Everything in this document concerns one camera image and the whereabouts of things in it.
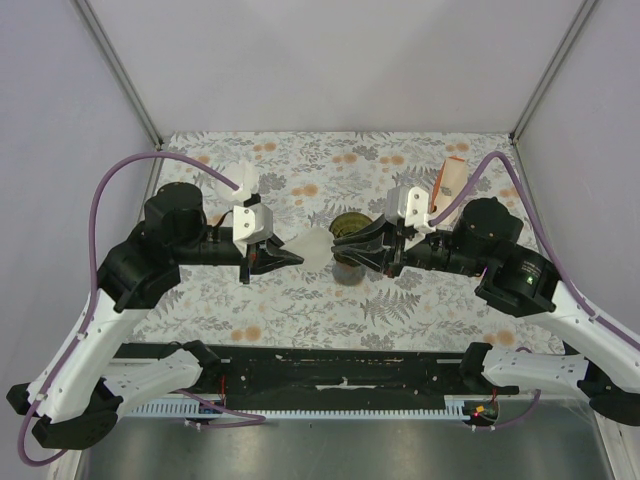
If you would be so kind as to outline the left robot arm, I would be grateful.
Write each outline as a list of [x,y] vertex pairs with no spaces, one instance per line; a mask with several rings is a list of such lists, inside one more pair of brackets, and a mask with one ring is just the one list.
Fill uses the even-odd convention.
[[248,283],[303,262],[269,230],[250,238],[240,251],[231,228],[209,225],[198,187],[162,186],[145,203],[143,220],[107,254],[97,290],[56,357],[36,380],[9,390],[8,402],[25,418],[21,430],[46,449],[84,450],[140,405],[178,390],[216,388],[221,360],[199,340],[167,347],[133,373],[105,370],[135,326],[180,283],[181,266],[236,266]]

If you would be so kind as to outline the dark olive glass dripper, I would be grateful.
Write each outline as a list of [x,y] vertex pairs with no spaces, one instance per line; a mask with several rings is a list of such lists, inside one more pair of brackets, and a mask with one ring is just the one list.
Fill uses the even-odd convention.
[[360,212],[345,212],[338,215],[329,225],[329,231],[335,239],[354,234],[373,223],[373,220]]

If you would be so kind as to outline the glass carafe with brown band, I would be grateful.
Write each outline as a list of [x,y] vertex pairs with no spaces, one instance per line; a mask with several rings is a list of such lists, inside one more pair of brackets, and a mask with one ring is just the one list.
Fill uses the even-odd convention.
[[360,264],[335,259],[332,266],[332,275],[337,284],[354,287],[363,281],[365,269]]

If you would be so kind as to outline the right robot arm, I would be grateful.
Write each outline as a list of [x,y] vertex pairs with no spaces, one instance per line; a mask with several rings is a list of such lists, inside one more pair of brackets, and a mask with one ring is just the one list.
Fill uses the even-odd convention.
[[571,395],[609,420],[637,426],[638,353],[596,323],[550,260],[518,244],[522,228],[497,199],[481,198],[465,206],[450,231],[422,234],[403,219],[380,217],[336,239],[332,251],[389,278],[404,268],[476,277],[474,293],[490,308],[546,327],[573,349],[527,354],[473,342],[457,371],[465,391]]

